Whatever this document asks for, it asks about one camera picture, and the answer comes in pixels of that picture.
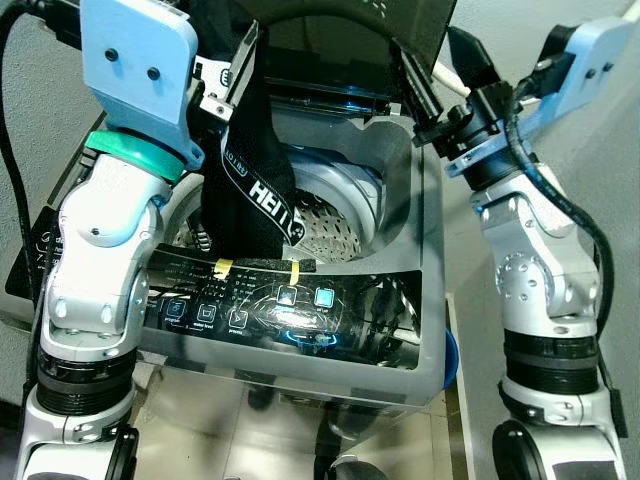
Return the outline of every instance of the button icon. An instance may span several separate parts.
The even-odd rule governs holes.
[[[278,289],[278,303],[280,305],[295,305],[298,289],[289,285],[280,285]]]
[[[181,298],[172,298],[167,304],[167,317],[180,318],[187,309],[187,301]]]
[[[216,318],[215,305],[200,305],[198,309],[198,320],[204,323],[213,323]]]
[[[333,307],[335,292],[330,288],[316,288],[316,298],[313,301],[316,307]]]
[[[229,326],[242,330],[247,326],[247,318],[249,314],[244,310],[231,310],[229,312]]]

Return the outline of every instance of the gray plastic housing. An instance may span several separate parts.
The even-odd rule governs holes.
[[[384,182],[384,214],[362,258],[318,265],[317,274],[422,272],[421,345],[414,370],[400,370],[263,350],[145,327],[140,349],[167,364],[251,379],[278,389],[377,407],[420,408],[442,390],[445,299],[439,160],[411,143],[413,121],[403,116],[347,119],[274,109],[279,139],[334,150],[374,168]]]

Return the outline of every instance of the yellow tape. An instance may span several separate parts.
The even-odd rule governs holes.
[[[216,266],[213,269],[215,273],[214,277],[218,280],[224,280],[229,275],[229,270],[231,270],[231,265],[233,265],[233,260],[227,260],[225,258],[220,258],[216,262]]]
[[[300,262],[291,262],[291,279],[289,285],[292,287],[298,283],[300,278]]]

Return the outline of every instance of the washing machine drum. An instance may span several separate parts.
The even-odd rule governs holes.
[[[344,263],[359,257],[384,215],[385,189],[375,170],[344,155],[301,146],[285,147],[296,180],[296,210],[306,229],[295,246],[285,243],[283,259]],[[211,239],[200,223],[203,177],[185,176],[163,208],[164,242],[208,252]]]

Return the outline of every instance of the control panel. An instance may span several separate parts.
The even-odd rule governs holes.
[[[292,273],[291,262],[245,261],[219,273],[216,265],[200,252],[160,246],[148,267],[145,326],[381,366],[400,366],[397,354],[404,368],[417,365],[419,272],[317,275]]]

